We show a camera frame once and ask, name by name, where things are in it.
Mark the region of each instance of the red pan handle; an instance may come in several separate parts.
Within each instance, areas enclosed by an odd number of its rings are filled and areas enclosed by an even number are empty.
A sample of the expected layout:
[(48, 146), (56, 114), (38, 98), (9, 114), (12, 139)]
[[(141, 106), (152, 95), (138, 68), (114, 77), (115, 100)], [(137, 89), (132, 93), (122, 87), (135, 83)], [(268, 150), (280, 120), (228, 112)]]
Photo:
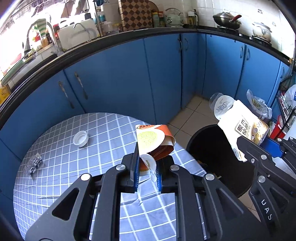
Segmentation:
[(239, 18), (241, 18), (242, 16), (239, 14), (239, 15), (236, 15), (232, 20), (231, 22), (234, 22), (236, 20), (238, 20)]

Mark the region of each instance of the cooking pot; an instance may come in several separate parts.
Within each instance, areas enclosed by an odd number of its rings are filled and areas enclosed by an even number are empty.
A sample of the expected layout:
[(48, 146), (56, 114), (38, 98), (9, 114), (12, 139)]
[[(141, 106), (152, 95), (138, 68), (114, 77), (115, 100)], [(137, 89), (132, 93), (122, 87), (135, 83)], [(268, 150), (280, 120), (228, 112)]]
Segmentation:
[(233, 16), (230, 14), (229, 10), (223, 9), (223, 12), (215, 14), (213, 19), (219, 26), (230, 29), (238, 29), (242, 24), (240, 21), (238, 21), (238, 19), (241, 17), (241, 15)]
[(180, 18), (181, 11), (179, 9), (176, 9), (174, 7), (168, 8), (165, 10), (165, 23), (167, 27), (181, 27), (182, 26), (182, 21)]
[(268, 43), (270, 43), (271, 33), (272, 33), (270, 28), (263, 23), (254, 22), (253, 25), (254, 25), (254, 27), (253, 27), (254, 36), (261, 38), (261, 39), (267, 41)]

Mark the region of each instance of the checkered tablecloth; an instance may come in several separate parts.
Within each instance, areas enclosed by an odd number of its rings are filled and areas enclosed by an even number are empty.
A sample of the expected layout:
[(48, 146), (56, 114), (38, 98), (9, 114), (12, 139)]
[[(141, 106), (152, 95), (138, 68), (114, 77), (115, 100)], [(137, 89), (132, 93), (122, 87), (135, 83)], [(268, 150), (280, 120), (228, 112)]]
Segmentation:
[[(28, 150), (15, 180), (14, 211), (22, 237), (25, 238), (29, 227), (81, 174), (105, 173), (120, 164), (124, 155), (134, 152), (137, 124), (146, 123), (118, 114), (90, 113), (65, 120), (39, 137)], [(85, 147), (77, 148), (72, 140), (81, 130), (88, 132), (89, 141)], [(24, 167), (37, 152), (43, 161), (31, 178)], [(171, 155), (176, 164), (192, 174), (205, 174), (180, 145), (175, 145)], [(176, 240), (174, 194), (160, 194), (149, 175), (140, 177), (138, 192), (121, 196), (120, 240)]]

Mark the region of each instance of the black trash can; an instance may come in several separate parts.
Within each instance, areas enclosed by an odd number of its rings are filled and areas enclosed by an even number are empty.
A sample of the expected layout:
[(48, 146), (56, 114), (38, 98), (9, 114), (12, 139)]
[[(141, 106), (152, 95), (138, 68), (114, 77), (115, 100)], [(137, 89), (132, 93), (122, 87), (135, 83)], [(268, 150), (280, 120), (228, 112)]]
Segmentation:
[(190, 139), (186, 150), (206, 164), (207, 172), (215, 173), (220, 181), (240, 197), (252, 185), (254, 166), (235, 157), (223, 130), (218, 125), (201, 128)]

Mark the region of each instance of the faucet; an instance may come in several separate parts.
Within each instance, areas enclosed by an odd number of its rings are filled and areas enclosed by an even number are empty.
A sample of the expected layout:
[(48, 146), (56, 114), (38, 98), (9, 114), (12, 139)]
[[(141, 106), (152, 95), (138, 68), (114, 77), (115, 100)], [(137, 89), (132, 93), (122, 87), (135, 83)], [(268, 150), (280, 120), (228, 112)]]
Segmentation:
[(74, 27), (73, 27), (73, 29), (75, 29), (75, 27), (76, 27), (76, 25), (81, 25), (83, 28), (84, 28), (84, 30), (88, 33), (88, 35), (89, 35), (89, 40), (88, 40), (88, 42), (89, 41), (91, 41), (91, 35), (90, 35), (90, 33), (89, 33), (89, 31), (81, 24), (81, 23), (76, 23), (75, 25), (74, 25)]
[[(26, 40), (26, 45), (25, 45), (25, 51), (24, 51), (25, 54), (27, 54), (27, 53), (31, 50), (31, 47), (30, 47), (30, 41), (29, 41), (29, 32), (30, 32), (31, 28), (37, 23), (37, 21), (35, 21), (35, 22), (30, 26), (30, 28), (29, 28), (29, 30), (28, 30), (28, 33), (27, 33), (27, 40)], [(59, 47), (59, 45), (58, 45), (58, 43), (57, 43), (57, 39), (56, 39), (56, 37), (55, 37), (55, 35), (54, 35), (54, 29), (53, 29), (53, 27), (52, 27), (52, 25), (51, 25), (50, 22), (46, 22), (46, 24), (49, 26), (49, 29), (50, 29), (50, 31), (51, 31), (51, 33), (52, 33), (52, 41), (53, 41), (54, 45), (55, 45), (56, 48), (57, 48), (57, 52), (56, 52), (55, 54), (57, 54), (58, 56), (60, 56), (60, 55), (63, 54), (64, 52), (63, 52), (63, 50)]]

